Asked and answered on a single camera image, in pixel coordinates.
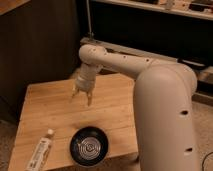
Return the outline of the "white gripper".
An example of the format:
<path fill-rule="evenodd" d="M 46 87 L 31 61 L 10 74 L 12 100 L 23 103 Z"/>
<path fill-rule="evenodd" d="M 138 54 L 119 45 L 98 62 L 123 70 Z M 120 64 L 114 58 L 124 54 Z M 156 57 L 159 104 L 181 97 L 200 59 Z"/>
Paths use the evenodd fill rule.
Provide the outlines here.
<path fill-rule="evenodd" d="M 88 92 L 87 93 L 87 105 L 90 106 L 92 104 L 92 91 L 94 89 L 96 80 L 96 68 L 82 64 L 77 75 L 75 85 L 73 86 L 71 97 L 74 98 L 79 91 Z"/>

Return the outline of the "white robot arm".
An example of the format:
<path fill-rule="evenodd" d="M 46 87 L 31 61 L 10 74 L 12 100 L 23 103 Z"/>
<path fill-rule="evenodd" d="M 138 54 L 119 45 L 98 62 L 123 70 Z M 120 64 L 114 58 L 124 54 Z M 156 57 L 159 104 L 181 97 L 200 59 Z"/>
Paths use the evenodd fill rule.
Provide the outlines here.
<path fill-rule="evenodd" d="M 142 171 L 200 171 L 193 123 L 194 71 L 181 63 L 111 53 L 85 44 L 74 91 L 93 94 L 96 74 L 110 68 L 134 80 L 133 111 Z"/>

